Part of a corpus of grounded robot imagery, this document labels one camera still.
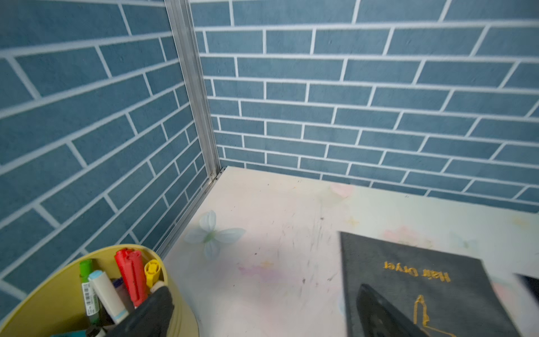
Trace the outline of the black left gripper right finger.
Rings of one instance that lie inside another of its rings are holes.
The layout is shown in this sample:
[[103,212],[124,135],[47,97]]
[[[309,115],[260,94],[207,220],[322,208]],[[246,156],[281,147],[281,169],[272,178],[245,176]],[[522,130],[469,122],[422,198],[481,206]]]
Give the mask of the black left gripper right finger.
[[357,311],[365,336],[427,336],[419,326],[368,284],[362,284],[359,288]]

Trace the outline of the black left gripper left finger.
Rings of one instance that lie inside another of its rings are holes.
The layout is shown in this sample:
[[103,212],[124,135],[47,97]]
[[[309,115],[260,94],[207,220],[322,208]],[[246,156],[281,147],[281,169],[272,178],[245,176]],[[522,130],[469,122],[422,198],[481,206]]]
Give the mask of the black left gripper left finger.
[[174,311],[167,286],[158,288],[141,306],[106,334],[112,336],[166,336]]

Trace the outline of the black hair dryer bag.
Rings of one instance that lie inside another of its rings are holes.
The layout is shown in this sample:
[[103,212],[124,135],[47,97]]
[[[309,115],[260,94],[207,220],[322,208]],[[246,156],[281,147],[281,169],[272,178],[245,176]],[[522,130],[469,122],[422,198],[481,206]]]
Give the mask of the black hair dryer bag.
[[539,302],[539,279],[528,275],[516,274],[517,279],[523,284],[527,292],[533,297],[536,303]]

